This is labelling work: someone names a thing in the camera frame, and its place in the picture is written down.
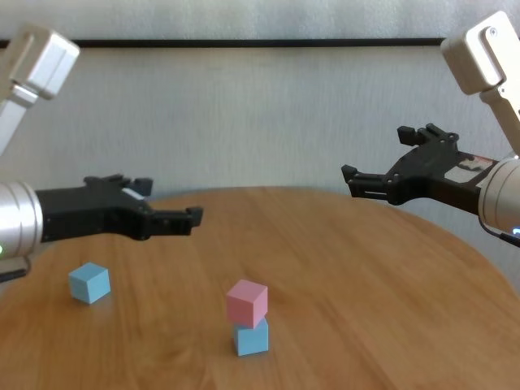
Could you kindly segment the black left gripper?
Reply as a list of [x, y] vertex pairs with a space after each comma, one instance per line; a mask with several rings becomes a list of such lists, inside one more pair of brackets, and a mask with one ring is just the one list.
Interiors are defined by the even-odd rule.
[[37, 190], [43, 213], [43, 243], [101, 233], [142, 241], [151, 236], [189, 236], [199, 227], [204, 210], [152, 210], [145, 197], [152, 193], [151, 178], [122, 174], [87, 176], [75, 188]]

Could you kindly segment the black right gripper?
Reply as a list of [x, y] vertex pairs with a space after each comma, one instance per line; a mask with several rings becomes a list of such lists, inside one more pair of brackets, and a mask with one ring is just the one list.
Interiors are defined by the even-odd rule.
[[394, 206], [429, 198], [478, 214], [482, 183], [496, 160], [460, 151], [459, 136], [433, 123], [419, 129], [400, 126], [397, 135], [402, 145], [419, 146], [400, 158], [386, 176], [362, 173], [349, 165], [341, 168], [352, 197], [388, 201]]

